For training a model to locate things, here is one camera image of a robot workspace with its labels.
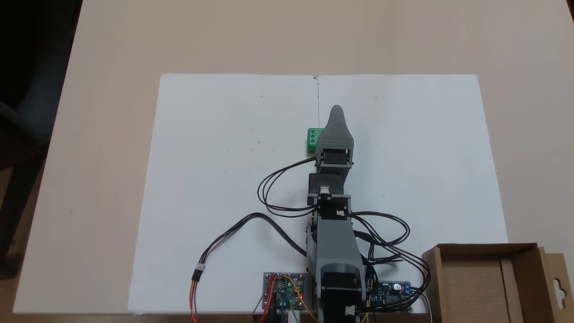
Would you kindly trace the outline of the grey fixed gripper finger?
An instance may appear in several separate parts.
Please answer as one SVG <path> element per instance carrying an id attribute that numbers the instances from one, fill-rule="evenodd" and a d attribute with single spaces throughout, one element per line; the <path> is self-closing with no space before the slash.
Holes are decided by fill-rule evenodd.
<path id="1" fill-rule="evenodd" d="M 354 139 L 347 127 L 343 108 L 334 105 L 326 126 L 318 136 L 317 150 L 353 150 L 353 145 Z"/>

